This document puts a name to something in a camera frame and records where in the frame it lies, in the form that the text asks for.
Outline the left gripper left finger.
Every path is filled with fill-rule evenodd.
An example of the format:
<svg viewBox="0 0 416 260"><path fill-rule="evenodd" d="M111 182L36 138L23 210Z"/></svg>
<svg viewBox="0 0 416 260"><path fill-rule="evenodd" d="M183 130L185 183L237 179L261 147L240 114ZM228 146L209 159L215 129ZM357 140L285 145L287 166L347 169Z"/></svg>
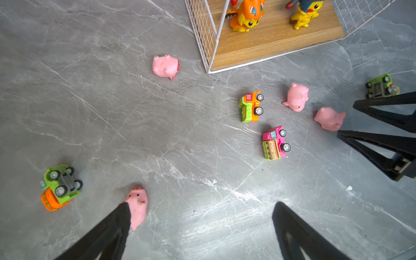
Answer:
<svg viewBox="0 0 416 260"><path fill-rule="evenodd" d="M57 259L120 260L125 250L130 225L130 208L124 202Z"/></svg>

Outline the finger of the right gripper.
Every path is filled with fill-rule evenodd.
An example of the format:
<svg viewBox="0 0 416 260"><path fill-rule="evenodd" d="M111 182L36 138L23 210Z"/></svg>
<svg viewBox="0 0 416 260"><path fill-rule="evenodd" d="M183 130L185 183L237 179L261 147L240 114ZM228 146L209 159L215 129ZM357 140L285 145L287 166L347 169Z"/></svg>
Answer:
<svg viewBox="0 0 416 260"><path fill-rule="evenodd" d="M339 131L337 137L363 155L389 179L416 177L416 139L357 131Z"/></svg>
<svg viewBox="0 0 416 260"><path fill-rule="evenodd" d="M380 99L357 100L353 108L363 112L370 117L385 122L409 133L416 132L416 112L409 115L403 115L394 112L388 112L375 108L375 106L391 105L415 105L416 92L400 94L391 97L382 97Z"/></svg>

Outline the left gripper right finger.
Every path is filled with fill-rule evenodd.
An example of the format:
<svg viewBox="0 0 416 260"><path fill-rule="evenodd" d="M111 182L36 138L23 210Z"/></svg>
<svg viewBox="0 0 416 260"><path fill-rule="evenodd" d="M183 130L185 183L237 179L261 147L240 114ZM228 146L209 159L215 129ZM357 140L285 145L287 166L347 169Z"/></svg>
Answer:
<svg viewBox="0 0 416 260"><path fill-rule="evenodd" d="M292 209L279 201L272 220L285 260L348 260L349 257L329 243Z"/></svg>

